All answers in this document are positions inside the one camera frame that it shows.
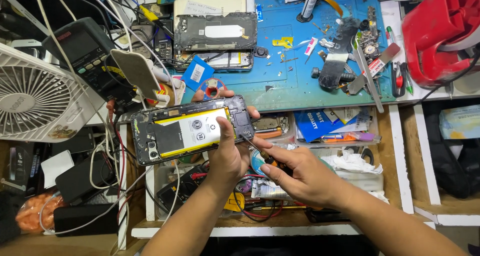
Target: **warning symbol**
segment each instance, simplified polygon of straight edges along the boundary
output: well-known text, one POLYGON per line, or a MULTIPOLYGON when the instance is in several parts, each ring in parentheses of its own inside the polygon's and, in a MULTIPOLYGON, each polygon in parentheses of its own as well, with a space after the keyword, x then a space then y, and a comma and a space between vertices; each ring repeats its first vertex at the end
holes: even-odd
POLYGON ((202 122, 200 120, 194 120, 191 123, 191 126, 193 127, 193 129, 199 130, 202 128, 202 122))
POLYGON ((198 133, 198 134, 197 134, 197 140, 200 141, 200 142, 203 141, 203 140, 205 140, 205 134, 203 134, 203 133, 198 133))

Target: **handwritten note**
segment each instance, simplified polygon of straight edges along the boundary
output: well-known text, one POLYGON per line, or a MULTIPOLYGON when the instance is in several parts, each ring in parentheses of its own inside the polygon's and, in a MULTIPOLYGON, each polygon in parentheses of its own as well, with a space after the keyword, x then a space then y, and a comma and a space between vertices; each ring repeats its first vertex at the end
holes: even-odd
POLYGON ((212 7, 203 3, 187 1, 184 14, 221 14, 223 9, 212 7))

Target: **hand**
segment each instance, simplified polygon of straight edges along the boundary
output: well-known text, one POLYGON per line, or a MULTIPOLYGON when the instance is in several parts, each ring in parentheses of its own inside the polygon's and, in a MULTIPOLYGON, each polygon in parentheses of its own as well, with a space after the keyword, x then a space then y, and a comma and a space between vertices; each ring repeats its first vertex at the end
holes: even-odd
POLYGON ((333 173, 308 148, 289 151, 277 146, 265 149, 276 160, 293 169, 293 178, 270 164, 260 169, 293 199, 313 207, 341 210, 347 206, 355 187, 333 173))
MULTIPOLYGON (((235 93, 231 90, 221 90, 221 97, 232 97, 235 93)), ((204 92, 198 90, 192 102, 202 101, 204 92)), ((252 118, 260 118, 260 113, 252 106, 248 106, 248 112, 252 118)), ((206 180, 213 180, 216 185, 224 185, 228 191, 233 190, 237 182, 245 175, 250 165, 250 152, 248 142, 235 144, 235 132, 231 123, 223 118, 217 117, 216 121, 220 126, 220 143, 217 149, 208 151, 210 170, 206 180)), ((269 149, 273 144, 254 137, 251 142, 258 148, 269 149)))

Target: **plastic bag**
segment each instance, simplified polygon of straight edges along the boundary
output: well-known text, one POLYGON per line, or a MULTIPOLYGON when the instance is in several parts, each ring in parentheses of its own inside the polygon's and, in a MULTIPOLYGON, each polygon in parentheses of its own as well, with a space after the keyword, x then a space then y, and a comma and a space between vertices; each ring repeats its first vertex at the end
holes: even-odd
MULTIPOLYGON (((18 223, 18 226, 28 232, 41 232, 43 231, 40 227, 40 210, 42 206, 48 201, 53 193, 44 193, 35 197, 32 197, 26 201, 23 206, 18 211, 15 220, 18 223)), ((42 213, 42 225, 45 228, 52 228, 53 223, 53 210, 58 207, 64 206, 62 196, 57 196, 53 198, 48 204, 43 208, 42 213)))

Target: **blue repair mat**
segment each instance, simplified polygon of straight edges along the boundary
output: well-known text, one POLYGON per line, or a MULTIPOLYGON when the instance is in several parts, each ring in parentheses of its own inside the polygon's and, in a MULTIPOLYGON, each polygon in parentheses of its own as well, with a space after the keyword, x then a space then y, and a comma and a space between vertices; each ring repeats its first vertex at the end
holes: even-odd
MULTIPOLYGON (((348 14, 363 20, 367 19, 368 6, 375 7, 377 15, 377 27, 380 33, 378 42, 380 50, 387 47, 387 38, 382 20, 380 3, 377 0, 335 0, 344 10, 344 16, 348 14)), ((238 73, 217 73, 213 77, 222 80, 228 89, 234 90, 236 94, 241 94, 248 105, 255 106, 259 111, 271 110, 296 110, 305 108, 334 107, 348 105, 374 105, 371 96, 364 90, 356 95, 347 96, 340 89, 327 90, 320 87, 318 79, 311 77, 313 67, 322 69, 323 60, 317 54, 326 48, 319 44, 312 52, 310 59, 305 64, 308 56, 304 54, 307 46, 296 50, 285 52, 285 60, 298 58, 290 62, 281 63, 279 51, 284 47, 272 45, 272 40, 279 40, 282 37, 293 37, 293 45, 297 45, 304 40, 310 40, 311 37, 326 38, 332 41, 335 36, 339 18, 336 11, 325 1, 320 1, 313 10, 313 19, 308 23, 300 23, 296 20, 297 15, 302 11, 303 3, 296 2, 285 4, 284 0, 255 0, 255 3, 262 5, 263 21, 258 23, 258 42, 257 46, 269 50, 270 59, 255 57, 253 68, 248 72, 238 73), (325 35, 316 26, 322 30, 326 25, 330 29, 325 35)), ((348 64, 357 73, 360 74, 358 64, 349 60, 348 64)), ((395 98, 392 96, 390 64, 381 72, 383 76, 379 78, 381 85, 382 102, 391 102, 395 98)), ((183 96, 183 103, 190 102, 194 91, 187 88, 183 96)))

